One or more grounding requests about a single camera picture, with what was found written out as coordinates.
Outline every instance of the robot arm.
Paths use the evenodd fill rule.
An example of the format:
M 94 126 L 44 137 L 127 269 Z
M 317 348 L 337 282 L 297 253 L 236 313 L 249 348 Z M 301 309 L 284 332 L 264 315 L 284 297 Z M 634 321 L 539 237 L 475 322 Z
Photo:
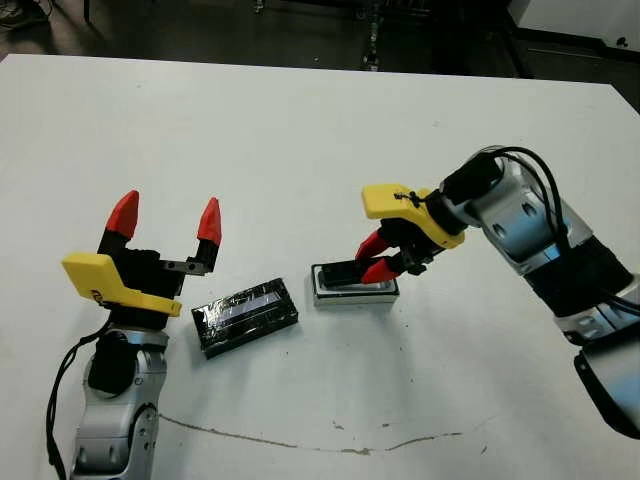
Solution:
M 65 356 L 47 407 L 49 462 L 59 479 L 64 463 L 53 435 L 57 391 L 77 349 L 98 340 L 83 378 L 86 408 L 76 434 L 70 478 L 148 480 L 158 434 L 158 398 L 167 372 L 163 332 L 180 315 L 186 275 L 212 272 L 222 239 L 218 200 L 211 198 L 200 219 L 198 249 L 186 261 L 163 260 L 154 250 L 126 247 L 138 219 L 138 192 L 114 208 L 97 253 L 73 253 L 62 264 L 80 296 L 109 310 L 109 319 Z
M 538 163 L 549 188 L 521 154 Z M 367 216 L 381 220 L 356 255 L 363 283 L 418 275 L 435 255 L 460 245 L 468 226 L 481 228 L 552 310 L 567 340 L 582 347 L 575 367 L 604 420 L 640 439 L 638 277 L 562 201 L 540 157 L 490 147 L 433 192 L 372 185 L 363 202 Z M 388 247 L 400 251 L 371 260 Z

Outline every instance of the gray floor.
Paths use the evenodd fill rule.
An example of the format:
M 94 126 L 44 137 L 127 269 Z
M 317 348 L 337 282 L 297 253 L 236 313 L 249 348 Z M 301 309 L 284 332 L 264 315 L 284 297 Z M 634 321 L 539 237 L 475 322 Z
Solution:
M 50 25 L 0 32 L 0 59 L 10 52 L 190 62 L 359 69 L 368 25 L 352 11 L 267 0 L 60 0 Z M 380 70 L 434 73 L 428 25 L 387 20 L 380 34 Z M 472 75 L 517 77 L 502 37 L 491 28 L 469 34 Z M 558 44 L 521 42 L 536 78 L 612 83 L 640 111 L 640 64 L 600 58 Z

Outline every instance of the silver metal block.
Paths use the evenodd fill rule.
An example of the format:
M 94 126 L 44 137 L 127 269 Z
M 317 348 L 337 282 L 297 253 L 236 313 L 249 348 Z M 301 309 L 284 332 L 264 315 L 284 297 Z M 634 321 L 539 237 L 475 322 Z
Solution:
M 395 279 L 372 284 L 354 284 L 327 288 L 322 284 L 322 265 L 311 267 L 313 303 L 319 305 L 353 305 L 363 303 L 393 303 L 400 296 Z

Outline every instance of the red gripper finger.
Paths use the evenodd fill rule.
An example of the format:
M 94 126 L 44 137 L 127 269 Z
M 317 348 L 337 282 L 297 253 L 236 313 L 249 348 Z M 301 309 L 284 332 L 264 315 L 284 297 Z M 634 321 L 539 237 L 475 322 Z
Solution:
M 360 244 L 360 248 L 358 248 L 358 252 L 356 253 L 356 260 L 375 257 L 379 253 L 384 252 L 387 248 L 389 248 L 389 244 L 376 230 Z
M 216 197 L 212 197 L 204 209 L 198 227 L 198 240 L 210 240 L 220 246 L 222 241 L 222 220 L 220 218 L 220 204 Z
M 140 194 L 136 190 L 131 190 L 116 204 L 107 220 L 106 229 L 110 232 L 117 232 L 129 240 L 133 237 L 133 232 L 138 223 L 138 201 Z
M 376 263 L 371 265 L 364 275 L 362 275 L 361 282 L 362 283 L 378 283 L 378 282 L 387 282 L 389 280 L 393 280 L 399 273 L 394 272 L 389 268 L 387 264 L 387 260 L 385 258 L 381 258 Z

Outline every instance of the white table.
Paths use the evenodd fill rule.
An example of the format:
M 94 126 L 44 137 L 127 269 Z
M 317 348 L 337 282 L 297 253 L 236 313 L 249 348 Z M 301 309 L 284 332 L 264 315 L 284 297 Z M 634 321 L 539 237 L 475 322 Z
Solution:
M 368 183 L 435 186 L 480 147 L 543 155 L 561 192 L 640 266 L 640 117 L 610 86 L 9 56 L 0 64 L 0 464 L 53 478 L 44 411 L 61 357 L 106 311 L 60 266 L 95 251 L 141 192 L 132 247 L 195 252 L 221 199 L 214 275 L 170 321 L 154 480 L 637 479 L 639 443 L 601 420 L 576 349 L 483 235 L 468 233 L 393 307 L 312 304 L 312 263 L 347 259 L 377 224 Z M 299 324 L 206 361 L 189 308 L 282 276 Z M 69 465 L 85 348 L 61 387 Z M 391 447 L 421 437 L 433 437 Z

